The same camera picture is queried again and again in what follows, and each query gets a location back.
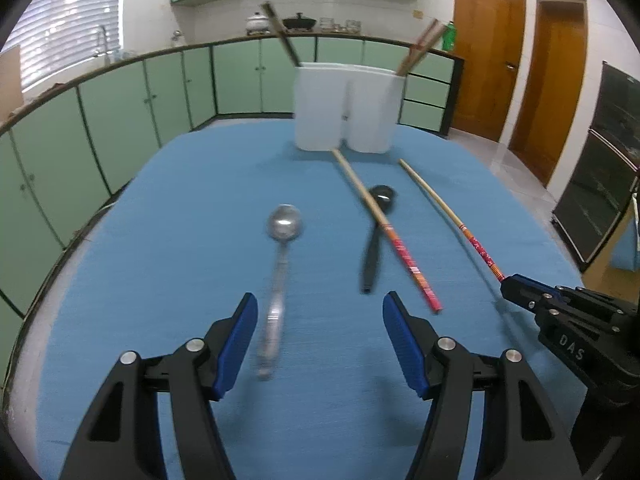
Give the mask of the wooden chopstick bundle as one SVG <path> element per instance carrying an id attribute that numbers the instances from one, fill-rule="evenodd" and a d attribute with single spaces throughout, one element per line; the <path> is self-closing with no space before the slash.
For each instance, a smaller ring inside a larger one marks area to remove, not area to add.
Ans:
<path id="1" fill-rule="evenodd" d="M 449 205 L 439 196 L 439 194 L 431 187 L 421 176 L 414 170 L 405 159 L 398 159 L 398 164 L 401 166 L 403 170 L 409 175 L 409 177 L 416 182 L 417 185 L 422 188 L 422 190 L 431 197 L 431 200 L 439 206 L 444 214 L 449 218 L 449 220 L 458 228 L 458 230 L 462 233 L 464 238 L 472 245 L 475 251 L 478 253 L 480 258 L 483 259 L 486 266 L 488 266 L 491 273 L 494 274 L 494 277 L 502 282 L 506 276 L 502 273 L 498 264 L 495 263 L 494 259 L 488 254 L 485 247 L 480 244 L 480 241 L 475 237 L 475 235 L 469 230 L 466 224 L 458 217 L 458 215 L 449 207 Z"/>

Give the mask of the red-tipped wooden chopstick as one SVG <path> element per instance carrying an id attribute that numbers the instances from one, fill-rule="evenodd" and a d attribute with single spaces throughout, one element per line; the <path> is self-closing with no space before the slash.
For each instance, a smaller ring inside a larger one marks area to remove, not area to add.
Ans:
<path id="1" fill-rule="evenodd" d="M 369 208 L 370 213 L 373 214 L 375 220 L 380 224 L 387 239 L 390 241 L 390 244 L 392 244 L 400 260 L 404 263 L 406 269 L 413 278 L 413 281 L 416 283 L 416 286 L 419 287 L 431 310 L 434 313 L 442 312 L 442 304 L 437 298 L 434 290 L 431 288 L 430 283 L 420 271 L 418 265 L 411 257 L 406 245 L 388 221 L 386 214 L 384 214 L 381 207 L 376 203 L 373 195 L 361 182 L 356 172 L 352 169 L 352 166 L 350 166 L 350 163 L 343 156 L 341 151 L 338 148 L 332 148 L 331 153 L 338 164 L 341 166 L 344 174 L 346 174 L 346 177 L 348 177 L 348 180 L 350 181 L 352 186 L 355 188 L 359 196 L 363 199 L 364 203 Z"/>
<path id="2" fill-rule="evenodd" d="M 421 32 L 416 42 L 409 48 L 408 54 L 402 59 L 395 74 L 398 77 L 405 77 L 411 72 L 416 64 L 422 61 L 428 51 L 434 47 L 434 44 L 442 38 L 446 32 L 447 24 L 439 20 L 431 21 L 431 24 Z"/>

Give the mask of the black plastic spoon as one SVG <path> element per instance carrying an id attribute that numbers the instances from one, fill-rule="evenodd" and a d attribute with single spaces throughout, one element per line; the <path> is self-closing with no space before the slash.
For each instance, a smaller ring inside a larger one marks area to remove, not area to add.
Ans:
<path id="1" fill-rule="evenodd" d="M 395 191 L 387 185 L 375 185 L 369 190 L 383 214 L 388 214 L 394 206 Z M 383 229 L 378 220 L 373 221 L 369 241 L 364 253 L 360 275 L 360 292 L 370 294 L 374 289 L 378 277 L 378 259 L 380 258 L 380 243 Z"/>

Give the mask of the silver metal spoon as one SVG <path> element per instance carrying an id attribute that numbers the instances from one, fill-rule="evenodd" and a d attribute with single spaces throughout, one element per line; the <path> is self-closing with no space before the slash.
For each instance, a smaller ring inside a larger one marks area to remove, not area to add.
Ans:
<path id="1" fill-rule="evenodd" d="M 264 332 L 257 352 L 257 377 L 260 380 L 270 379 L 278 362 L 285 315 L 288 244 L 302 232 L 302 216 L 295 206 L 281 204 L 270 214 L 267 228 L 269 236 L 278 244 L 278 251 Z"/>

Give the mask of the plain wooden chopstick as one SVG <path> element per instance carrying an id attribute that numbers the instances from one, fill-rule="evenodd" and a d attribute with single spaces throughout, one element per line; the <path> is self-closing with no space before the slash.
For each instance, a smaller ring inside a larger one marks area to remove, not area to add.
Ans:
<path id="1" fill-rule="evenodd" d="M 299 67 L 302 65 L 300 62 L 299 56 L 292 45 L 291 40 L 288 39 L 288 35 L 285 32 L 285 29 L 278 18 L 278 14 L 276 10 L 274 10 L 274 6 L 270 1 L 263 2 L 260 7 L 265 13 L 265 16 L 268 18 L 270 27 L 273 33 L 278 37 L 280 43 L 282 44 L 283 49 L 286 52 L 286 55 L 291 60 L 292 64 L 295 67 Z"/>

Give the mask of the green lower kitchen cabinets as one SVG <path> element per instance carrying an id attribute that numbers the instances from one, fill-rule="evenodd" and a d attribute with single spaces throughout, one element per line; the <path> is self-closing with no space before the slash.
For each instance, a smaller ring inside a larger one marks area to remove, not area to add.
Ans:
<path id="1" fill-rule="evenodd" d="M 221 119 L 291 118 L 277 39 L 156 51 L 51 89 L 1 126 L 1 361 L 79 232 L 180 134 Z"/>

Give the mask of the cardboard box at right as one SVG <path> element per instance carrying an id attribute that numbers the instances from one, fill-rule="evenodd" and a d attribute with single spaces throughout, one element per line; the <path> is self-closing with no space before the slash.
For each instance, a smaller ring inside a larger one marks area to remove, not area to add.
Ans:
<path id="1" fill-rule="evenodd" d="M 582 282 L 597 292 L 629 301 L 639 297 L 639 204 L 636 193 L 622 220 L 599 255 L 582 274 Z"/>

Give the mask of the black glass cabinet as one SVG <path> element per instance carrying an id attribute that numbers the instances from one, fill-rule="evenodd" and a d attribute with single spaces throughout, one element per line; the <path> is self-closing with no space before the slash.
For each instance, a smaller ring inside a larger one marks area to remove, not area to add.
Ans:
<path id="1" fill-rule="evenodd" d="M 608 242 L 639 182 L 639 81 L 602 63 L 596 109 L 552 224 L 585 271 Z"/>

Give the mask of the brown wooden door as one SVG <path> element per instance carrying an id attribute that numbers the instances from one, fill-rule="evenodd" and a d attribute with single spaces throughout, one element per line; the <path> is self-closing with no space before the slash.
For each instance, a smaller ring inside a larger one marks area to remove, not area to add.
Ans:
<path id="1" fill-rule="evenodd" d="M 532 58 L 509 148 L 543 185 L 574 122 L 587 47 L 585 0 L 537 0 Z"/>
<path id="2" fill-rule="evenodd" d="M 463 70 L 452 126 L 498 141 L 520 66 L 526 0 L 454 0 Z"/>

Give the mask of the blue table mat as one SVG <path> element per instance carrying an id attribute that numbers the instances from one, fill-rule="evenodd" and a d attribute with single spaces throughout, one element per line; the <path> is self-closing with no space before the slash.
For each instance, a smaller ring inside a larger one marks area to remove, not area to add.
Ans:
<path id="1" fill-rule="evenodd" d="M 271 379 L 249 354 L 213 407 L 241 479 L 401 479 L 426 402 L 407 386 L 382 318 L 386 292 L 473 352 L 520 350 L 565 426 L 584 386 L 537 339 L 533 318 L 505 302 L 459 231 L 408 177 L 414 168 L 506 273 L 576 286 L 574 266 L 509 190 L 462 146 L 400 127 L 387 154 L 349 153 L 366 185 L 396 192 L 393 226 L 430 282 L 433 313 L 390 246 L 378 284 L 359 288 L 371 218 L 328 153 L 299 151 L 290 122 L 178 136 L 130 183 L 96 228 L 62 300 L 37 408 L 41 474 L 54 479 L 87 408 L 122 352 L 161 356 L 229 316 L 247 292 L 268 304 L 277 245 L 271 211 L 297 207 L 282 346 Z"/>

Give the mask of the green bottle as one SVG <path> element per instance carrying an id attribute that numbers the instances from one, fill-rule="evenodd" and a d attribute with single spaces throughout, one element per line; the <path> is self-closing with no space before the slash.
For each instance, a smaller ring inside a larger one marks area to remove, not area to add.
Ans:
<path id="1" fill-rule="evenodd" d="M 453 21 L 447 24 L 445 32 L 442 34 L 442 50 L 452 52 L 456 44 L 457 27 Z"/>

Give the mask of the white double utensil holder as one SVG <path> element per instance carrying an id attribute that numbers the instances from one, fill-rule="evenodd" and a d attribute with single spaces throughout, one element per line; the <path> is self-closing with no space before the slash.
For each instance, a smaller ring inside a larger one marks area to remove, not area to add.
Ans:
<path id="1" fill-rule="evenodd" d="M 390 150 L 405 78 L 385 68 L 304 63 L 294 82 L 294 141 L 306 152 Z"/>

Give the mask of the cardboard box with printing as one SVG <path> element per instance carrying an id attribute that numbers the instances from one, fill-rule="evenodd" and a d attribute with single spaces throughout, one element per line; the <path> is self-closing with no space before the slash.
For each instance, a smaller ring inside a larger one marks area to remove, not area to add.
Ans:
<path id="1" fill-rule="evenodd" d="M 0 120 L 6 122 L 24 104 L 21 77 L 21 47 L 0 55 Z"/>

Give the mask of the black wok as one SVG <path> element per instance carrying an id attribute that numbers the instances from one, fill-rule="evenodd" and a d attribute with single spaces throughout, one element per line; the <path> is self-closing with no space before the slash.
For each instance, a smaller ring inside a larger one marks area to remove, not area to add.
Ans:
<path id="1" fill-rule="evenodd" d="M 302 12 L 297 12 L 294 16 L 284 18 L 282 24 L 288 32 L 312 32 L 317 20 L 308 18 Z"/>

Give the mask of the chrome sink faucet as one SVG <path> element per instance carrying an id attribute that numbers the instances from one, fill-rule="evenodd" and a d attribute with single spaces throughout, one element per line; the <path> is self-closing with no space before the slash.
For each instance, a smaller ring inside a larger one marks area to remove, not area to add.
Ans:
<path id="1" fill-rule="evenodd" d="M 98 28 L 98 34 L 96 35 L 96 50 L 94 50 L 94 56 L 96 58 L 103 58 L 105 66 L 111 64 L 110 48 L 108 47 L 108 32 L 104 25 L 100 25 Z"/>

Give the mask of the white cooking pot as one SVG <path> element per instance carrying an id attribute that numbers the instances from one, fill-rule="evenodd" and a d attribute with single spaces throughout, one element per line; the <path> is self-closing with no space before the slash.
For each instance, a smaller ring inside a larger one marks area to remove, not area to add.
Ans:
<path id="1" fill-rule="evenodd" d="M 262 12 L 255 12 L 246 19 L 245 32 L 247 36 L 268 35 L 270 33 L 269 18 Z"/>

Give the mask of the white window blinds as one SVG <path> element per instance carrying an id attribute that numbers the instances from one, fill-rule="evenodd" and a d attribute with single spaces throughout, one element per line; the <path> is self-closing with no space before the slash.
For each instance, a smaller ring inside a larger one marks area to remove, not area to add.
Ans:
<path id="1" fill-rule="evenodd" d="M 95 58 L 100 25 L 110 54 L 120 49 L 122 0 L 32 0 L 6 42 L 21 47 L 22 87 Z"/>

